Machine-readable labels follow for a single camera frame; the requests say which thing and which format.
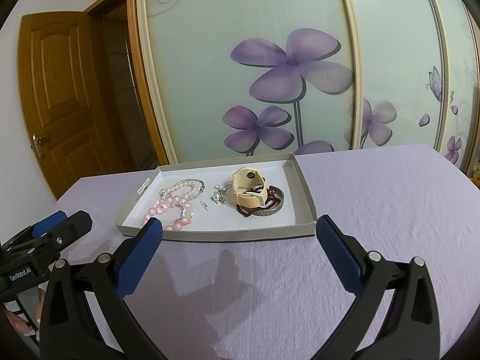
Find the flower center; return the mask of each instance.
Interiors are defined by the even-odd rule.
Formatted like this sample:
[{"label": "flower center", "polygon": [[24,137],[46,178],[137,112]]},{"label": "flower center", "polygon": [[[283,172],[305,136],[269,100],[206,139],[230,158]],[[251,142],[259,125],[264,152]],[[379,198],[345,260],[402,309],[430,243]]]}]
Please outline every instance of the flower center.
[{"label": "flower center", "polygon": [[299,65],[299,62],[296,60],[296,59],[289,59],[286,64],[288,66],[298,66]]}]

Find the lavender tablecloth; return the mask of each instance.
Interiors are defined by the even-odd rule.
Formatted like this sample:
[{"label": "lavender tablecloth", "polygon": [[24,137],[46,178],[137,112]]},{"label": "lavender tablecloth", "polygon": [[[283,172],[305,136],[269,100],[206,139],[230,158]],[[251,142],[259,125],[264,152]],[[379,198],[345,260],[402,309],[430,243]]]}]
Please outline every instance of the lavender tablecloth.
[{"label": "lavender tablecloth", "polygon": [[[444,354],[480,304],[480,192],[424,145],[297,157],[317,213],[367,250],[408,262],[425,258]],[[92,231],[63,253],[70,263],[113,252],[114,220],[143,172],[79,180],[52,208],[85,210]],[[384,297],[362,346],[386,313]],[[170,360],[309,359],[352,303],[315,238],[235,244],[164,241],[131,311]]]}]

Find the frosted glass panel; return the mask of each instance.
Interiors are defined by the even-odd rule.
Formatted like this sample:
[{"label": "frosted glass panel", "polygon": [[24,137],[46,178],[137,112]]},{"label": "frosted glass panel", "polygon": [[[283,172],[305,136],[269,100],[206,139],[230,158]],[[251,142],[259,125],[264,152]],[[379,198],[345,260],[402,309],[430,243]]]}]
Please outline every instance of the frosted glass panel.
[{"label": "frosted glass panel", "polygon": [[180,162],[345,150],[353,102],[342,0],[146,0]]},{"label": "frosted glass panel", "polygon": [[460,167],[467,147],[472,105],[477,95],[477,62],[469,19],[462,0],[437,0],[448,50],[449,86],[453,92],[440,153]]},{"label": "frosted glass panel", "polygon": [[353,0],[364,73],[361,147],[435,144],[441,103],[429,72],[441,76],[429,0]]}]

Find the pink bead bracelet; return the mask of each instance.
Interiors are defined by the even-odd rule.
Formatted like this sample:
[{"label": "pink bead bracelet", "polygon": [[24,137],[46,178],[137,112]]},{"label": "pink bead bracelet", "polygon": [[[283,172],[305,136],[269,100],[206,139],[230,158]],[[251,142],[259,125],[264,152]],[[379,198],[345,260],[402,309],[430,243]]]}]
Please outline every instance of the pink bead bracelet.
[{"label": "pink bead bracelet", "polygon": [[165,212],[169,207],[183,207],[182,216],[175,219],[172,225],[165,226],[163,229],[166,231],[179,231],[189,223],[191,223],[192,212],[190,210],[190,203],[179,196],[167,197],[162,200],[157,200],[153,207],[148,209],[148,212],[143,217],[142,226],[148,222],[148,220],[155,214],[161,214]]}]

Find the door panel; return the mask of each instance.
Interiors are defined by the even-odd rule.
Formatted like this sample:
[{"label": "door panel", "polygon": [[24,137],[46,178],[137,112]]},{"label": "door panel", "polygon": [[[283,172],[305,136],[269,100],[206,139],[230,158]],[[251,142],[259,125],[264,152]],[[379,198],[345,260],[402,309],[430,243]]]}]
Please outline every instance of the door panel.
[{"label": "door panel", "polygon": [[[82,177],[125,171],[102,111],[85,12],[24,16],[18,75],[28,135],[57,198]],[[43,158],[33,135],[47,137]]]}]

